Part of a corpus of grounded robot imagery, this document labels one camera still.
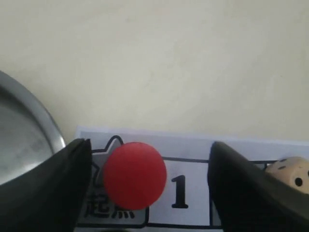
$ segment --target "red ball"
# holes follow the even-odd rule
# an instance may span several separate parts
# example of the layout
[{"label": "red ball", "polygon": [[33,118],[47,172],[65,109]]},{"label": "red ball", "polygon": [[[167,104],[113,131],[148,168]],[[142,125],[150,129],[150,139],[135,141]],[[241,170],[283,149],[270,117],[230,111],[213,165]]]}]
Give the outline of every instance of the red ball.
[{"label": "red ball", "polygon": [[161,196],[167,178],[159,152],[144,143],[127,143],[116,148],[103,166],[107,195],[119,207],[144,209]]}]

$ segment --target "metal bowl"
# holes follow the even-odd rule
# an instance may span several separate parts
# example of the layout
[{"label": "metal bowl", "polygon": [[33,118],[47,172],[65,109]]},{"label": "metal bowl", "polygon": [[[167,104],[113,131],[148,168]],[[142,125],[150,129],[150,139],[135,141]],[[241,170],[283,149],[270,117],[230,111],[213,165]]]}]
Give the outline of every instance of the metal bowl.
[{"label": "metal bowl", "polygon": [[0,71],[0,184],[33,169],[64,146],[44,106]]}]

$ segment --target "number 1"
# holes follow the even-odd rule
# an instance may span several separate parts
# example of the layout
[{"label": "number 1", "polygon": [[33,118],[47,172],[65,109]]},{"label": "number 1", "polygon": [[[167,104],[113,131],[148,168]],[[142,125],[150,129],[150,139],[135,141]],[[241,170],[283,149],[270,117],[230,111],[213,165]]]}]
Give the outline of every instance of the number 1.
[{"label": "number 1", "polygon": [[179,175],[172,179],[176,182],[176,203],[172,204],[172,208],[187,209],[189,206],[185,203],[185,176]]}]

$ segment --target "paper game board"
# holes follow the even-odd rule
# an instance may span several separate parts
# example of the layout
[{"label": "paper game board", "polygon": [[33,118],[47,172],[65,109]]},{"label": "paper game board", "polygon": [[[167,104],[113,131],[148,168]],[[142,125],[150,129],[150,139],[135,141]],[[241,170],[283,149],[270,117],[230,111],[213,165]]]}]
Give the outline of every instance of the paper game board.
[{"label": "paper game board", "polygon": [[[76,232],[126,228],[140,232],[219,232],[220,219],[210,199],[208,158],[214,141],[223,141],[261,169],[288,156],[309,159],[309,143],[256,141],[234,138],[158,133],[138,130],[78,128],[76,138],[92,143],[92,178]],[[114,205],[104,191],[102,170],[114,149],[128,142],[153,146],[163,157],[167,183],[161,197],[149,208],[127,211]]]}]

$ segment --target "beige die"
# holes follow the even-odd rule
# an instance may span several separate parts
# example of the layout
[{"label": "beige die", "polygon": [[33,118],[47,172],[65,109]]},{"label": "beige die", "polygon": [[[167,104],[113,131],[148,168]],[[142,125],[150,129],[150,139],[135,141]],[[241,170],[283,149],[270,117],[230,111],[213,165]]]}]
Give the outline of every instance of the beige die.
[{"label": "beige die", "polygon": [[309,161],[290,157],[269,165],[265,171],[283,183],[309,194]]}]

